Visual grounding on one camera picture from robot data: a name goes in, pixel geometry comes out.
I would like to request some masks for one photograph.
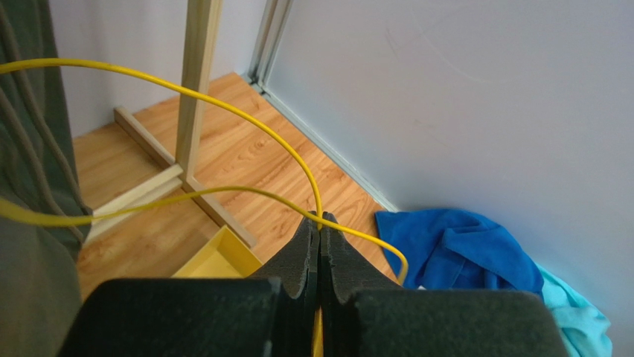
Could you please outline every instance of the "gray fabric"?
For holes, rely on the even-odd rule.
[[[22,59],[57,56],[46,0],[0,0],[0,7],[12,30],[0,36],[0,62],[15,58],[7,40],[11,32]],[[7,99],[0,106],[0,196],[40,212],[55,213],[53,206],[59,206],[69,216],[89,214],[73,195],[77,173],[60,70],[35,69],[26,75],[29,95],[24,83],[18,86],[17,75],[0,76],[0,91]],[[44,142],[42,128],[34,125],[37,112],[68,162],[70,175]],[[36,162],[25,154],[10,118],[18,118]],[[43,180],[33,174],[33,165],[42,169]],[[53,205],[43,199],[43,187]],[[45,230],[0,218],[0,356],[56,354],[81,306],[75,260],[89,229]]]

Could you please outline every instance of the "baseboard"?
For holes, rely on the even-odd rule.
[[[310,126],[308,126],[297,114],[295,114],[280,98],[271,93],[266,88],[260,87],[257,83],[252,83],[251,87],[258,93],[262,94],[262,97],[266,99],[274,108],[278,110],[291,124],[293,124],[299,131],[301,131],[306,137],[311,140],[326,156],[330,158],[337,166],[339,166],[348,176],[350,176],[365,192],[367,192],[372,199],[385,210],[390,212],[397,212],[398,208],[390,202],[381,191],[373,186],[367,179],[357,171],[348,160],[341,156],[334,150],[324,139],[319,136]]]

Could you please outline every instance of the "wooden stand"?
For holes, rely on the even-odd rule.
[[[188,0],[182,72],[184,87],[201,93],[208,91],[209,72],[214,58],[221,10],[222,0]],[[124,107],[115,108],[115,121],[164,170],[96,209],[95,215],[150,203],[179,188],[188,193],[204,190],[205,187],[193,177],[193,174],[206,104],[191,97],[181,96],[175,158]],[[248,247],[255,245],[255,238],[216,199],[207,195],[193,200],[220,227],[227,225]],[[94,241],[133,214],[96,222],[86,238],[86,243]]]

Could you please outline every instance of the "cloth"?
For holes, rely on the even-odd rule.
[[[48,1],[0,0],[0,63],[56,56]],[[0,196],[39,212],[90,214],[77,192],[60,69],[1,75]],[[81,307],[75,260],[89,229],[0,219],[0,356],[57,354]]]
[[[542,295],[544,280],[506,229],[465,210],[377,212],[379,236],[409,262],[403,286],[416,289],[515,289]],[[400,260],[385,251],[396,272]]]
[[[559,326],[561,338],[573,357],[612,355],[612,342],[606,335],[609,320],[566,282],[537,266],[544,277],[544,303]]]

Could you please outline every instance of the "yellow box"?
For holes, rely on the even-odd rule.
[[[226,225],[173,277],[248,277],[262,262]]]

